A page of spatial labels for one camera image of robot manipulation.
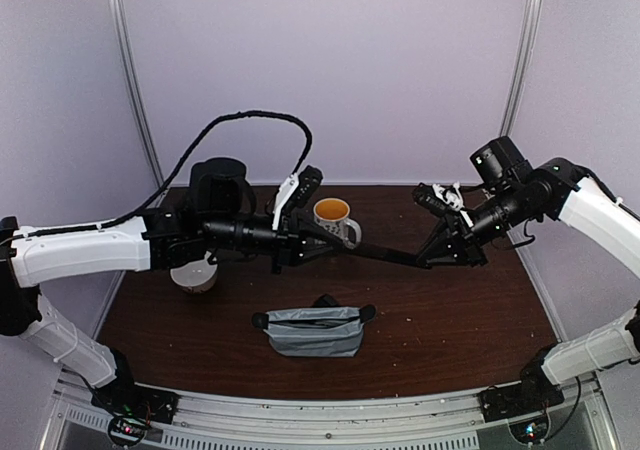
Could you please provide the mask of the grey zipper pouch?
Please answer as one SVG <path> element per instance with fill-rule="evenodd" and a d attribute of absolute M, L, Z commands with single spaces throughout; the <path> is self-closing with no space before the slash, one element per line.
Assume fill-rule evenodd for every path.
<path fill-rule="evenodd" d="M 374 305 L 294 308 L 254 313 L 251 323 L 280 355 L 347 358 L 359 352 L 365 325 L 376 314 Z"/>

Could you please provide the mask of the black comb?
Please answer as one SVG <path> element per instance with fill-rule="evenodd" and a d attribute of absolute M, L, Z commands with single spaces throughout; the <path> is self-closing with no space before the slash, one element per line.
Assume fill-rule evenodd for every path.
<path fill-rule="evenodd" d="M 417 256 L 415 254 L 374 244 L 360 243 L 354 249 L 346 249 L 346 252 L 350 255 L 358 256 L 361 258 L 367 258 L 397 265 L 416 268 L 420 266 L 420 264 L 417 262 Z"/>

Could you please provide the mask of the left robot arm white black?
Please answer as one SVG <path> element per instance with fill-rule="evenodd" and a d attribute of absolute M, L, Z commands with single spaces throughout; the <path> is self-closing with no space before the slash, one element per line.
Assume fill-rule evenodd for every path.
<path fill-rule="evenodd" d="M 272 269 L 297 266 L 342 247 L 338 237 L 299 214 L 319 187 L 311 166 L 279 187 L 271 215 L 257 213 L 246 166 L 218 157 L 191 170 L 185 199 L 175 207 L 142 208 L 120 223 L 71 227 L 20 226 L 1 221 L 1 333 L 38 345 L 80 374 L 123 414 L 144 403 L 124 355 L 97 343 L 57 313 L 40 284 L 109 271 L 149 271 L 202 261 L 216 250 L 268 255 Z"/>

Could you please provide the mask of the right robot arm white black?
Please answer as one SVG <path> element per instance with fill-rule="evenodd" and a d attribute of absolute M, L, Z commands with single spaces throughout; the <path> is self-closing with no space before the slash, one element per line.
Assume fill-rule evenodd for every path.
<path fill-rule="evenodd" d="M 565 158 L 534 168 L 507 136 L 491 140 L 470 161 L 490 194 L 482 205 L 465 206 L 456 185 L 420 184 L 412 192 L 414 202 L 439 219 L 419 250 L 419 265 L 482 265 L 484 245 L 520 224 L 549 218 L 639 272 L 639 218 L 591 169 Z M 638 359 L 639 309 L 633 307 L 598 329 L 540 350 L 523 368 L 513 403 L 533 411 L 570 379 Z"/>

